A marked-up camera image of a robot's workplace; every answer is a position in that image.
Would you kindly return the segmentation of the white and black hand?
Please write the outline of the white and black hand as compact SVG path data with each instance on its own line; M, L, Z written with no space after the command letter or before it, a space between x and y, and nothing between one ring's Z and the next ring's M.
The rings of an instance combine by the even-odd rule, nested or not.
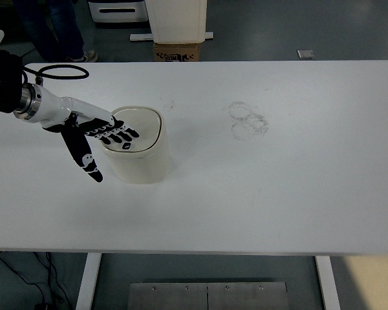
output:
M72 159L97 182L101 182L103 176L87 138L128 150L133 140L140 137L135 129L107 110L75 98L57 97L43 87L40 91L41 103L33 121L47 131L60 133Z

